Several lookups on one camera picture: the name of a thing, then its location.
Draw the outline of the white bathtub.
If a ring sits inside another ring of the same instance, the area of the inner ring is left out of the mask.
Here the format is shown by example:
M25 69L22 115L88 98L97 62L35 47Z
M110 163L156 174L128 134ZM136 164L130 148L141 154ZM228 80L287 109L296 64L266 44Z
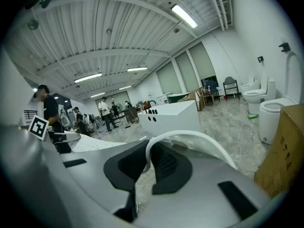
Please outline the white bathtub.
M138 113L138 118L142 128L154 136L176 130L201 130L195 101L156 105L152 109L156 109L158 114L144 111Z

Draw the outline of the dark brown wooden cabinet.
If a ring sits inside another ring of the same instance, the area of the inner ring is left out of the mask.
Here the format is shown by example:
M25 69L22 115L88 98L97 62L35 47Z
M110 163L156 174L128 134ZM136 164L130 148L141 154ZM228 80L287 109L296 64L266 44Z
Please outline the dark brown wooden cabinet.
M135 107L127 108L123 110L124 116L128 123L133 124L135 121L136 123L139 122L138 114Z

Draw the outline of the white backpack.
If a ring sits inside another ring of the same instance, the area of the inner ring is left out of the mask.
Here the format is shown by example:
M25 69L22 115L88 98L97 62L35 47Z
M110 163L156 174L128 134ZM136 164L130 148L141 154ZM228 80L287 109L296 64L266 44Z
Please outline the white backpack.
M67 116L66 110L63 105L58 105L58 117L59 122L63 127L69 127L70 126L70 120Z

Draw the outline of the blue chair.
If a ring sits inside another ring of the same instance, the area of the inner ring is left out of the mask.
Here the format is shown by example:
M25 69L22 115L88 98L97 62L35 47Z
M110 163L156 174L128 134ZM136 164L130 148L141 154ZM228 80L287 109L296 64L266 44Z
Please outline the blue chair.
M216 94L216 97L220 101L219 90L217 89L217 83L215 81L206 80L205 87L206 87L207 91L210 92L212 95Z

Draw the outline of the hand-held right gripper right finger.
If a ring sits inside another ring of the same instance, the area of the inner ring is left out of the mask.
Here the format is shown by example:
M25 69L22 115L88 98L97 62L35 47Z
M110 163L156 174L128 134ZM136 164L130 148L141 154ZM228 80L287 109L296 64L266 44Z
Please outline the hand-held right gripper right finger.
M191 162L192 175L175 193L151 195L136 227L253 227L245 220L270 201L260 187L215 156L177 144L170 149Z

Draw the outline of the black folding chair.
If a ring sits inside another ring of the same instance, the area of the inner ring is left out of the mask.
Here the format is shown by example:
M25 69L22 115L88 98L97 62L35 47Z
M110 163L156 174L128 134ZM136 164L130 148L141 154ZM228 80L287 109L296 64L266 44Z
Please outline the black folding chair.
M232 89L236 89L237 92L233 93L233 95L237 95L238 99L240 99L240 92L238 89L238 83L237 80L235 80L233 77L228 76L225 78L224 82L223 82L223 88L224 88L224 93L225 93L225 100L228 99L228 90L232 90Z

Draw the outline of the white vanity cabinet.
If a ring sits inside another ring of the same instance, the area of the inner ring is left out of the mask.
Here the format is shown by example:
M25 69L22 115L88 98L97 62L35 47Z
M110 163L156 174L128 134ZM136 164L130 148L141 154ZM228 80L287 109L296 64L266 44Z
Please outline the white vanity cabinet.
M168 95L170 95L171 92L165 93L159 97L156 98L155 102L157 105L162 105L162 104L169 104L170 101L168 99Z

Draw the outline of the large brown cardboard box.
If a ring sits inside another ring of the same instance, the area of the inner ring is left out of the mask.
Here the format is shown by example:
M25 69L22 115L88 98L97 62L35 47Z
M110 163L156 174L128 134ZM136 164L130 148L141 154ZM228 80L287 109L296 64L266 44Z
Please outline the large brown cardboard box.
M254 181L271 198L289 191L304 165L304 104L285 106L269 152Z

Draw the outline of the dark green bathtub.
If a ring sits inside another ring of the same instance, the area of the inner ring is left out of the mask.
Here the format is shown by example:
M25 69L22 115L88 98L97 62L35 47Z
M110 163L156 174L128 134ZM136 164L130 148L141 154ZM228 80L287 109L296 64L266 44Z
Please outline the dark green bathtub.
M180 99L186 97L189 93L178 93L178 94L169 94L167 95L167 100L169 104L177 103Z

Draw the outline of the grey window blind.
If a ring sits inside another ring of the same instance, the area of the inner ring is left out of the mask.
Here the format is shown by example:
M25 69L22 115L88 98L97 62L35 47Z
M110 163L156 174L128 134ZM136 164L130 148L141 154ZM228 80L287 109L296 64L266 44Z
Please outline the grey window blind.
M156 73L164 93L182 93L172 62L169 62L168 64L163 66Z
M189 49L193 61L198 70L200 79L206 79L215 76L215 71L212 62L207 54L207 51L202 43L195 45Z
M192 92L199 88L199 84L196 79L196 75L188 54L186 52L182 53L176 57L177 64L179 66L184 84L188 92Z

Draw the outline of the white bath mat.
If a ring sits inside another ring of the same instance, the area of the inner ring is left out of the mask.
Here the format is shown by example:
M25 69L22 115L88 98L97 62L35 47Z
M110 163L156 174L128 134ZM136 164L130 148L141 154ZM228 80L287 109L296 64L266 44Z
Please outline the white bath mat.
M190 149L199 151L202 153L206 153L212 156L215 156L232 168L237 170L237 166L232 161L229 154L226 150L213 138L210 136L190 130L175 130L170 131L167 133L163 133L156 137L153 137L149 140L147 147L145 147L145 159L146 159L146 167L144 168L143 172L146 173L151 167L151 151L152 147L157 144L164 142L165 145L171 147L174 144L181 143L182 146ZM86 152L86 151L94 151L94 150L101 150L112 148L116 146L123 145L122 143L117 142L108 142L102 141L99 139L95 139L92 137L87 137L83 134L80 135L79 140L74 140L72 143L72 151L74 152Z

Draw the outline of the open brown cardboard box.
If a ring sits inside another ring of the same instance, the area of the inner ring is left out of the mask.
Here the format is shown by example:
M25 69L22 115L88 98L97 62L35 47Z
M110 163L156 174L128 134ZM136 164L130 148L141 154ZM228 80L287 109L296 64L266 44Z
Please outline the open brown cardboard box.
M203 92L201 88L198 88L196 91L188 93L185 97L178 100L178 102L185 102L185 101L195 101L197 111L202 111L203 108L205 107Z

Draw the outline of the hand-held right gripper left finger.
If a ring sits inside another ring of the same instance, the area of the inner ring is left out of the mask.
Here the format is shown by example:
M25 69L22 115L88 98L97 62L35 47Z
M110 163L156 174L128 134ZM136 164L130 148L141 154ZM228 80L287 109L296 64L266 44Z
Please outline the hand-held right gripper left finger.
M72 178L93 201L116 217L137 218L135 184L146 166L148 140L60 156Z

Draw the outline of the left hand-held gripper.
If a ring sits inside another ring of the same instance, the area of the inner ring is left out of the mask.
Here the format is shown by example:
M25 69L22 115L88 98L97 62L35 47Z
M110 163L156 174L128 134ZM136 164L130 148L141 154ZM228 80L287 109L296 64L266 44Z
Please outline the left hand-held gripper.
M36 136L38 139L44 141L48 126L48 120L45 120L44 118L39 117L38 115L34 115L28 128L28 131L34 136ZM73 142L78 141L81 138L81 135L79 133L73 132L54 133L54 136L58 137L59 142Z

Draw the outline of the white toilet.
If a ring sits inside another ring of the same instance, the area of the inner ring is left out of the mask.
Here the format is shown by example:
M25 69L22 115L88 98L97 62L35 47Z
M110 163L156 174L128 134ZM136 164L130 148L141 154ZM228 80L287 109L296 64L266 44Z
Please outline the white toilet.
M259 107L259 137L263 143L273 143L281 109L298 104L304 104L304 65L296 53L290 52L286 59L284 94L262 102Z
M264 71L261 76L261 87L245 91L242 96L248 103L248 112L259 115L260 104L275 99L276 83L273 78L268 78L266 71Z
M253 73L249 73L248 82L240 87L241 95L245 101L244 93L250 90L256 90L260 86L259 80L254 76Z

